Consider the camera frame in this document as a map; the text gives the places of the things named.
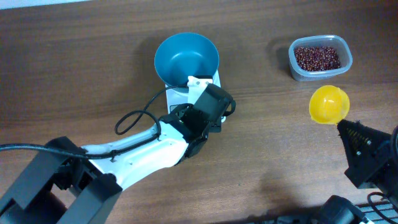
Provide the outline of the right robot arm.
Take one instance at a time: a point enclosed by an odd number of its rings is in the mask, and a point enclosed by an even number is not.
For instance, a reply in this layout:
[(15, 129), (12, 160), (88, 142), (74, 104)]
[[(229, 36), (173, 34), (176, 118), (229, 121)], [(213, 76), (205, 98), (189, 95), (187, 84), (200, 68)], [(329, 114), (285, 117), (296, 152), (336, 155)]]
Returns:
[[(368, 203), (386, 222), (395, 223), (376, 208), (371, 197), (381, 196), (397, 210), (397, 129), (388, 134), (345, 119), (337, 124), (337, 129), (348, 161), (345, 176), (357, 189), (378, 188), (379, 192), (368, 194)], [(333, 195), (309, 222), (371, 223), (371, 220), (349, 200)]]

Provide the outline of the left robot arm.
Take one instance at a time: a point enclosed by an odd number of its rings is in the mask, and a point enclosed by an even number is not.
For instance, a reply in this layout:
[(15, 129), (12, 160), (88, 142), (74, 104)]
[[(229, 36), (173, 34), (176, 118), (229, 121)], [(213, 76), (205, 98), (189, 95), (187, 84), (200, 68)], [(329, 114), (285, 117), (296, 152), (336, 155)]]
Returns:
[(196, 155), (236, 103), (209, 84), (191, 102), (154, 117), (146, 131), (99, 145), (77, 146), (65, 136), (45, 145), (3, 144), (32, 150), (34, 159), (1, 198), (2, 223), (104, 223), (124, 190), (148, 175)]

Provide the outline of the red adzuki beans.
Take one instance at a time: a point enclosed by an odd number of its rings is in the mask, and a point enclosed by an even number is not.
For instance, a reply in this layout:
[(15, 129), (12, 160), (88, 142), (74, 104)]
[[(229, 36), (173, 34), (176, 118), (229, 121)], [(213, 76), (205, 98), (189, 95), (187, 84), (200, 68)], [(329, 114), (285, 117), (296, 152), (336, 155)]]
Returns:
[(308, 72), (341, 68), (340, 58), (333, 47), (297, 47), (294, 56), (298, 66)]

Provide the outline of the clear plastic container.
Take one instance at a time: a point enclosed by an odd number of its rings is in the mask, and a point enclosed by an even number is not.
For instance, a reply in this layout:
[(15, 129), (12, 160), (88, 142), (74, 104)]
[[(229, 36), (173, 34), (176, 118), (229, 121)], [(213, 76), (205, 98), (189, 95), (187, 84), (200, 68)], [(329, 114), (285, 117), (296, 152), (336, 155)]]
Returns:
[[(336, 50), (341, 67), (334, 70), (309, 72), (301, 69), (294, 55), (297, 47), (332, 47)], [(352, 64), (353, 57), (346, 41), (337, 35), (316, 35), (303, 37), (292, 42), (288, 50), (289, 67), (292, 78), (299, 82), (324, 80), (347, 72)]]

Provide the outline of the yellow measuring scoop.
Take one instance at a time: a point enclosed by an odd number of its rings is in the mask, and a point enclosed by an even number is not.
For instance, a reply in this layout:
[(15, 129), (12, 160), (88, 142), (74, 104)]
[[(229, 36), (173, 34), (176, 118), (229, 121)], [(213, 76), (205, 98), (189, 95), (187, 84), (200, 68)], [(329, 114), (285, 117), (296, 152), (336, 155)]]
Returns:
[(341, 88), (333, 85), (317, 89), (308, 104), (310, 117), (318, 124), (337, 125), (346, 118), (349, 109), (349, 96)]

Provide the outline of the blue plastic bowl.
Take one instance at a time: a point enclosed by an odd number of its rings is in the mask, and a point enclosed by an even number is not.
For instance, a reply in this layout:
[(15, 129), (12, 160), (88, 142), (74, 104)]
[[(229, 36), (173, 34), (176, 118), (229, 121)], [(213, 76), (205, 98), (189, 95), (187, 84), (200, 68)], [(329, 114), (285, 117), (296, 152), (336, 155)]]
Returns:
[(204, 35), (183, 32), (165, 39), (154, 55), (154, 67), (168, 86), (182, 85), (189, 76), (211, 77), (218, 71), (220, 55)]

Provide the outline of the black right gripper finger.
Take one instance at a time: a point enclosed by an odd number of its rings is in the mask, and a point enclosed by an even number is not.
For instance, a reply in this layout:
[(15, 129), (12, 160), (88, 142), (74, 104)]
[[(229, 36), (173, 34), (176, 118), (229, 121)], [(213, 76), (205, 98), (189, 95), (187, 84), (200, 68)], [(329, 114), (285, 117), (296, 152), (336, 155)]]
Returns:
[(391, 134), (367, 127), (360, 123), (359, 121), (348, 121), (341, 120), (340, 123), (358, 123), (358, 131), (360, 132), (360, 137), (358, 138), (356, 146), (356, 156), (358, 152), (362, 154), (371, 154), (387, 146), (387, 143), (391, 140)]
[(348, 169), (351, 169), (355, 166), (354, 158), (358, 148), (356, 144), (361, 135), (358, 131), (358, 123), (338, 123), (337, 129), (345, 149)]

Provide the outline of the white digital kitchen scale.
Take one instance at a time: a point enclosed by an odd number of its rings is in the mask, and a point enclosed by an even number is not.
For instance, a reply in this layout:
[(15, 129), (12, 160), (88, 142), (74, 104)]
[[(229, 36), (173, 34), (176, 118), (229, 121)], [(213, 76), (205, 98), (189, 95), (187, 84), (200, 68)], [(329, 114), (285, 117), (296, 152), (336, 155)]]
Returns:
[[(218, 87), (221, 86), (220, 76), (218, 71), (211, 76), (213, 79), (213, 83)], [(166, 91), (166, 99), (167, 99), (167, 110), (170, 113), (177, 105), (181, 105), (187, 103), (188, 98), (188, 88), (172, 88)]]

